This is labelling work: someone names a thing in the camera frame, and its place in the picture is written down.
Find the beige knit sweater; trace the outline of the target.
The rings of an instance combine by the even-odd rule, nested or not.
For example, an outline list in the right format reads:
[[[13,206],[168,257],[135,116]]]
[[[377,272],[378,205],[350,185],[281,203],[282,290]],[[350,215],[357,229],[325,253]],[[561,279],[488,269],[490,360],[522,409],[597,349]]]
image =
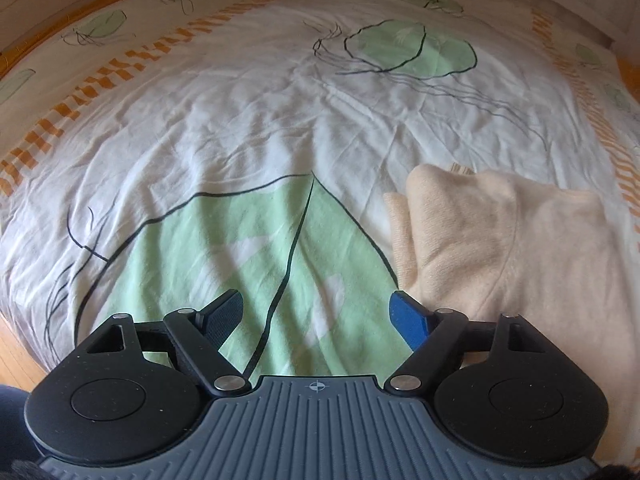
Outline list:
[[[639,442],[639,344],[631,289],[602,200],[495,170],[414,168],[385,196],[399,287],[474,321],[521,315],[602,389],[603,463]]]

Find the white leaf pattern duvet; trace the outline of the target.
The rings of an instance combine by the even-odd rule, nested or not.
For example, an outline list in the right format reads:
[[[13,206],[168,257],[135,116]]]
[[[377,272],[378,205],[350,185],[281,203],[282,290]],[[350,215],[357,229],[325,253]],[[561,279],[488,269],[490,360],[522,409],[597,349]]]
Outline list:
[[[1,309],[49,369],[235,288],[241,372],[384,376],[385,196],[432,165],[596,193],[639,343],[638,131],[612,55],[516,0],[128,0],[2,82]]]

